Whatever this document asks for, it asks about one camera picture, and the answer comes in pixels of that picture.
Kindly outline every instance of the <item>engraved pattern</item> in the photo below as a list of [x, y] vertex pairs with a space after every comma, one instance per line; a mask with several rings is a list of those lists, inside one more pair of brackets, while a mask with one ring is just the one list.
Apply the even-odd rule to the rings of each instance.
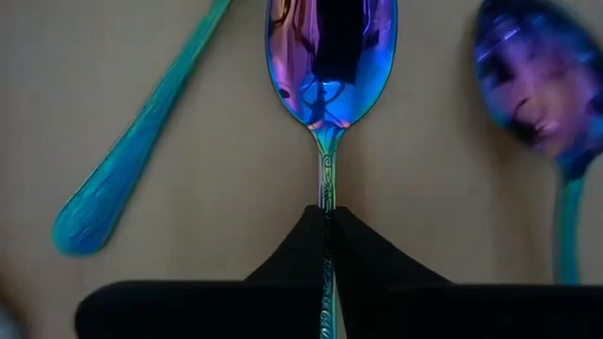
[[178, 94], [231, 2], [213, 2], [136, 119], [60, 211], [52, 231], [59, 250], [90, 255], [106, 243]]
[[325, 241], [322, 258], [322, 302], [320, 311], [320, 338], [335, 338], [334, 263], [331, 249], [331, 213], [335, 206], [335, 153], [326, 153], [320, 159], [320, 207], [325, 211]]

